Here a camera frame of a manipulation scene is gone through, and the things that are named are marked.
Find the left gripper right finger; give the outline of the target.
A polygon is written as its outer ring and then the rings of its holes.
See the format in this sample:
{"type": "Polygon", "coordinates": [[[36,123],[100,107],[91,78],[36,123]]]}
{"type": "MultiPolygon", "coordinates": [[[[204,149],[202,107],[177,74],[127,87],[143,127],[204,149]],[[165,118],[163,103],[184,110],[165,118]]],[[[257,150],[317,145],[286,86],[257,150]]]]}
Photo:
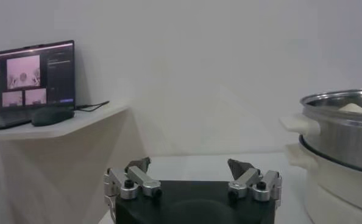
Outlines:
{"type": "Polygon", "coordinates": [[[251,163],[228,159],[227,164],[234,180],[228,183],[230,201],[238,201],[251,194],[256,201],[281,201],[282,176],[278,171],[261,173],[251,163]]]}

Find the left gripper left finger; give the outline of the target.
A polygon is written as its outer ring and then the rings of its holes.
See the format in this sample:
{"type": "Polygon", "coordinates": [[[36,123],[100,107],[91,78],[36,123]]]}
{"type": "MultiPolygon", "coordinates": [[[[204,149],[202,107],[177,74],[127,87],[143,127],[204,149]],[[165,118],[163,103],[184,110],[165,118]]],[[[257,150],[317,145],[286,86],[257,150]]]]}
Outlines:
{"type": "Polygon", "coordinates": [[[150,163],[150,158],[143,158],[132,161],[123,170],[108,168],[104,174],[104,195],[107,198],[121,197],[123,200],[134,200],[141,190],[146,197],[161,197],[161,182],[146,174],[150,163]]]}

